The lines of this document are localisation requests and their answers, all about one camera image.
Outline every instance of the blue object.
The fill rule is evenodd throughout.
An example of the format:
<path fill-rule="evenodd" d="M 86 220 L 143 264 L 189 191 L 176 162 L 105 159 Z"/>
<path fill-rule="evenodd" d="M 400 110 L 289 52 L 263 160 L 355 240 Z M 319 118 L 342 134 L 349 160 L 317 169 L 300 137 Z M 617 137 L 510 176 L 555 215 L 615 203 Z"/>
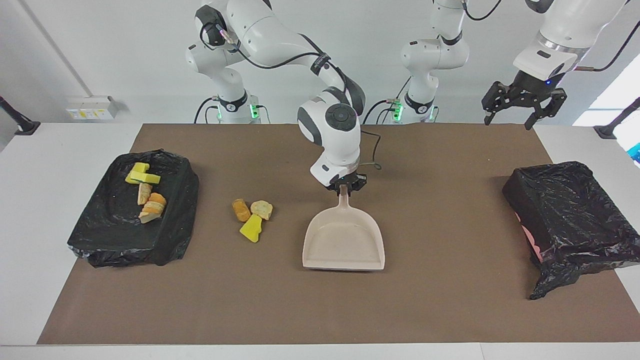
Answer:
<path fill-rule="evenodd" d="M 629 151 L 627 151 L 627 154 L 629 154 L 629 156 L 631 156 L 633 160 L 636 160 L 637 162 L 640 163 L 640 143 L 638 143 L 636 146 L 632 147 Z"/>

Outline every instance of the yellow sponge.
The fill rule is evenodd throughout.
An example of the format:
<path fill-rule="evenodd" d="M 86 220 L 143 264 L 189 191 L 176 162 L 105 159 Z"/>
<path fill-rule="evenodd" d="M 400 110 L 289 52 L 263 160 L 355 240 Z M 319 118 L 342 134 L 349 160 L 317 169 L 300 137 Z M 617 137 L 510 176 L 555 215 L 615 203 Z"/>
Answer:
<path fill-rule="evenodd" d="M 133 165 L 133 169 L 131 169 L 131 171 L 129 172 L 129 174 L 127 174 L 127 178 L 124 179 L 124 181 L 128 182 L 129 184 L 140 184 L 140 181 L 135 181 L 133 179 L 131 179 L 131 172 L 142 172 L 145 173 L 147 172 L 147 170 L 149 170 L 150 165 L 147 163 L 135 163 Z"/>
<path fill-rule="evenodd" d="M 133 171 L 137 172 L 147 172 L 149 170 L 150 165 L 147 163 L 135 163 L 133 164 Z"/>
<path fill-rule="evenodd" d="M 240 228 L 240 233 L 254 243 L 259 240 L 258 234 L 262 232 L 262 218 L 258 215 L 251 215 L 244 225 Z"/>
<path fill-rule="evenodd" d="M 135 180 L 139 183 L 157 184 L 160 183 L 160 176 L 154 174 L 146 174 L 144 172 L 131 171 L 129 174 L 131 180 Z"/>

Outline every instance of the dustpan handle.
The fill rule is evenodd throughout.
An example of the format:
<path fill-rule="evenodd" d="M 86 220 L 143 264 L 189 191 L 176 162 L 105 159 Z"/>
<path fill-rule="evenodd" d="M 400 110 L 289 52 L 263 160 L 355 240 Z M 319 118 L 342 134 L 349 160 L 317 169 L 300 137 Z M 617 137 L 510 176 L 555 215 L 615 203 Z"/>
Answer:
<path fill-rule="evenodd" d="M 346 185 L 340 185 L 340 195 L 338 198 L 338 207 L 339 208 L 348 208 L 349 207 L 349 190 L 347 190 Z"/>

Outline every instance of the food scrap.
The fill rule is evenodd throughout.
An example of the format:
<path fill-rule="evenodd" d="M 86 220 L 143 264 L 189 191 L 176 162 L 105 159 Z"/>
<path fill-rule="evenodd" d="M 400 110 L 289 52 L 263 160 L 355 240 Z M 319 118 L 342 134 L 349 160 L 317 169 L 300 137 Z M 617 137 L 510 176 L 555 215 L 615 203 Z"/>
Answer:
<path fill-rule="evenodd" d="M 258 242 L 261 232 L 262 218 L 256 214 L 251 215 L 249 220 L 240 228 L 240 233 L 254 243 Z"/>
<path fill-rule="evenodd" d="M 251 211 L 247 208 L 244 199 L 236 199 L 232 205 L 238 220 L 244 222 L 240 233 L 250 241 L 257 243 L 259 234 L 262 232 L 262 220 L 269 220 L 273 212 L 273 205 L 259 200 L 251 204 Z"/>
<path fill-rule="evenodd" d="M 124 181 L 128 182 L 129 184 L 160 183 L 160 177 L 158 175 L 147 174 L 149 168 L 150 165 L 147 163 L 135 163 Z"/>
<path fill-rule="evenodd" d="M 140 212 L 140 215 L 138 215 L 140 222 L 142 224 L 146 224 L 153 219 L 159 218 L 162 215 L 165 206 L 166 199 L 162 195 L 158 193 L 151 193 L 149 196 L 149 200 L 142 208 L 142 212 Z"/>
<path fill-rule="evenodd" d="M 244 199 L 234 200 L 231 206 L 234 208 L 234 213 L 236 213 L 238 221 L 246 222 L 251 217 L 251 212 L 249 208 L 246 207 Z"/>
<path fill-rule="evenodd" d="M 264 220 L 269 220 L 272 211 L 273 205 L 264 200 L 256 201 L 251 204 L 251 212 L 263 218 Z"/>
<path fill-rule="evenodd" d="M 145 183 L 140 183 L 138 186 L 138 205 L 144 205 L 149 201 L 151 196 L 151 190 L 153 186 Z"/>

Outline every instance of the pink object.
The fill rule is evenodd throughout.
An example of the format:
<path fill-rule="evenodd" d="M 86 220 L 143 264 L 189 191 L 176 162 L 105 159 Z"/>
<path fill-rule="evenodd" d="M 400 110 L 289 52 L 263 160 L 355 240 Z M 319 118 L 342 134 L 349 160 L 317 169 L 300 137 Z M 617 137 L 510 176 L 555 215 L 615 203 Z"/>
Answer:
<path fill-rule="evenodd" d="M 533 252 L 536 253 L 538 260 L 542 262 L 542 255 L 540 255 L 540 247 L 536 245 L 536 240 L 533 238 L 533 234 L 531 234 L 529 229 L 527 229 L 524 225 L 522 225 L 522 221 L 520 220 L 518 213 L 515 213 L 515 214 L 516 214 L 516 217 L 518 218 L 518 221 L 520 222 L 520 226 L 522 226 L 522 229 L 524 230 L 525 235 L 527 235 L 527 239 L 529 239 L 529 243 L 531 243 Z"/>

